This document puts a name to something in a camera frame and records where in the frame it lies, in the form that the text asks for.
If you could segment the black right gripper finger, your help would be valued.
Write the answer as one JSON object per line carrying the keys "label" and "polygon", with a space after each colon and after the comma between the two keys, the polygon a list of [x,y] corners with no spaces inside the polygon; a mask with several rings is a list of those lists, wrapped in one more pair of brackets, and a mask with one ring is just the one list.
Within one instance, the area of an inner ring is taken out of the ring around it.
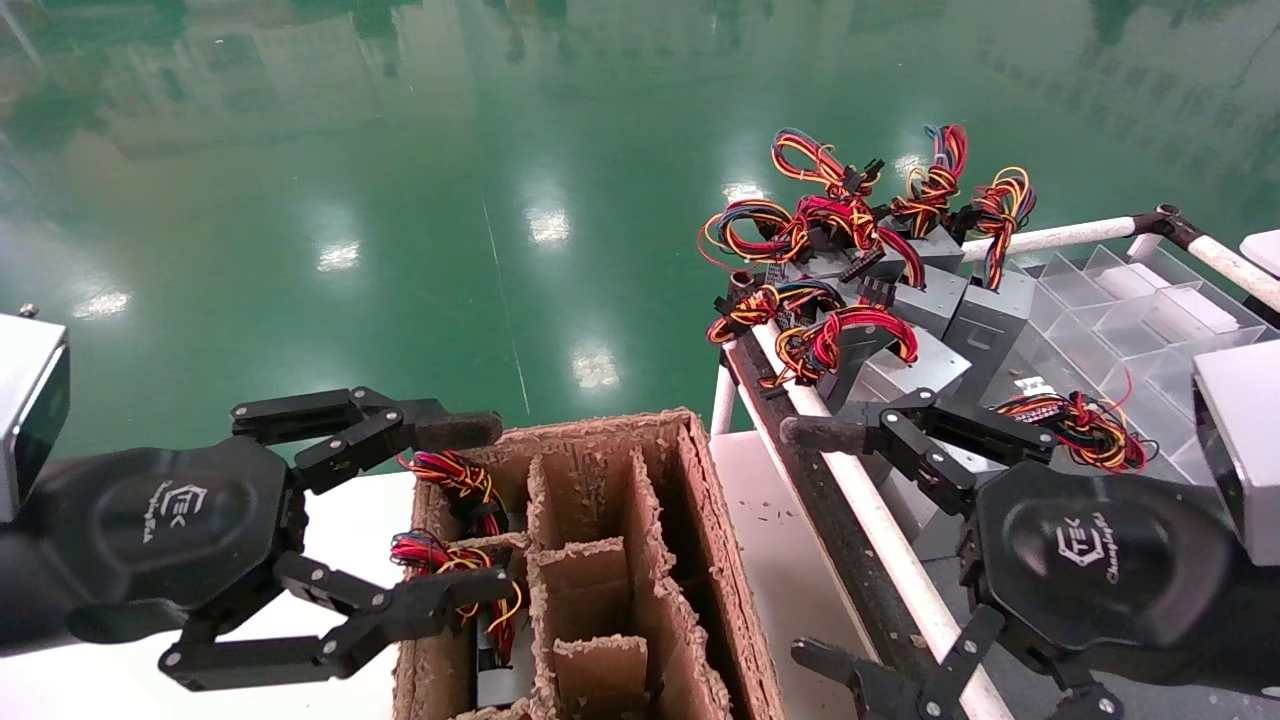
{"label": "black right gripper finger", "polygon": [[955,446],[1005,468],[1048,464],[1057,438],[1042,427],[989,407],[916,389],[888,402],[854,404],[856,416],[796,415],[780,424],[783,441],[822,454],[882,457],[941,511],[969,516],[977,477],[946,454]]}
{"label": "black right gripper finger", "polygon": [[978,606],[922,682],[812,638],[792,642],[792,661],[846,687],[858,719],[957,719],[963,692],[1006,624],[997,609]]}

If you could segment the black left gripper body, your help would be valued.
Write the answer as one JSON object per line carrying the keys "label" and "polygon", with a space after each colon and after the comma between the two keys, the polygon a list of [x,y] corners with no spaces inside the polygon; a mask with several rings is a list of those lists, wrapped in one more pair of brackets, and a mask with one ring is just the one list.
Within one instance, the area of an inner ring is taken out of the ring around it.
{"label": "black left gripper body", "polygon": [[26,643],[232,630],[280,593],[306,523],[285,460],[246,437],[55,462],[26,500]]}

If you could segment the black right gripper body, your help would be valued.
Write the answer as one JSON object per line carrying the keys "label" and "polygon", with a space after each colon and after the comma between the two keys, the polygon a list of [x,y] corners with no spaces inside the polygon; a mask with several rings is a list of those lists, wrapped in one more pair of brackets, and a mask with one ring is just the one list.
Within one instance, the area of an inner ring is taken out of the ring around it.
{"label": "black right gripper body", "polygon": [[979,486],[969,528],[972,598],[1004,615],[1023,661],[1187,644],[1242,552],[1206,489],[1034,462]]}

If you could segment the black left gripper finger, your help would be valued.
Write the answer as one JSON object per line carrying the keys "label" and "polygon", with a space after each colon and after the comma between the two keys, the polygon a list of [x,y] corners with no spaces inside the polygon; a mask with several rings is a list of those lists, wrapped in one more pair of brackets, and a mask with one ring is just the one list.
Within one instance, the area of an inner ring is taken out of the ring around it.
{"label": "black left gripper finger", "polygon": [[264,446],[312,441],[294,456],[292,477],[301,489],[323,495],[406,450],[493,445],[504,424],[493,411],[451,413],[435,398],[393,400],[355,387],[241,404],[232,432]]}
{"label": "black left gripper finger", "polygon": [[[252,616],[283,592],[338,612],[343,621],[324,635],[218,639],[232,619]],[[513,594],[515,583],[503,568],[419,575],[383,588],[284,552],[259,597],[238,592],[200,610],[161,655],[157,669],[192,692],[346,679],[393,644],[444,633],[460,610]]]}

